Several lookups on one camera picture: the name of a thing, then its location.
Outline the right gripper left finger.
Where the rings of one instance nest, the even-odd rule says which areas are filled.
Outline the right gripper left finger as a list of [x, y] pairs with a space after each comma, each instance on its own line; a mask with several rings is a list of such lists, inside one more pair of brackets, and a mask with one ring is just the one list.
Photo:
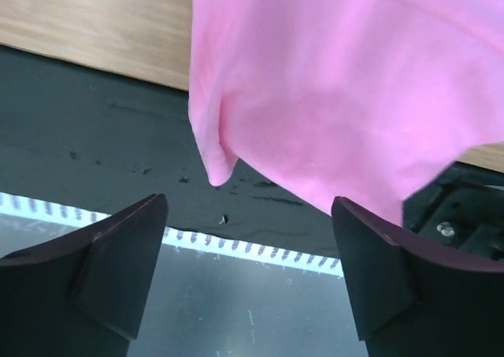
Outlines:
[[4, 356], [125, 356], [136, 339], [168, 201], [155, 194], [1, 260]]

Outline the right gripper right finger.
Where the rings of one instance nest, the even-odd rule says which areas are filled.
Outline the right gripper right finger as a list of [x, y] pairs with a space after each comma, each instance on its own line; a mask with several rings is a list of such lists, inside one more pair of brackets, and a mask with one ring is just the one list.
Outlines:
[[343, 197], [334, 200], [332, 222], [369, 355], [502, 355], [501, 262], [424, 238]]

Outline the pink t shirt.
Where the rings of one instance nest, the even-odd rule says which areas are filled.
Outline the pink t shirt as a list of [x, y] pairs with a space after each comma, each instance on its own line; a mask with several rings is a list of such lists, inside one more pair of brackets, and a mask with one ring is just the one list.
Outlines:
[[189, 118], [209, 182], [237, 161], [324, 212], [394, 223], [503, 140], [503, 0], [192, 0]]

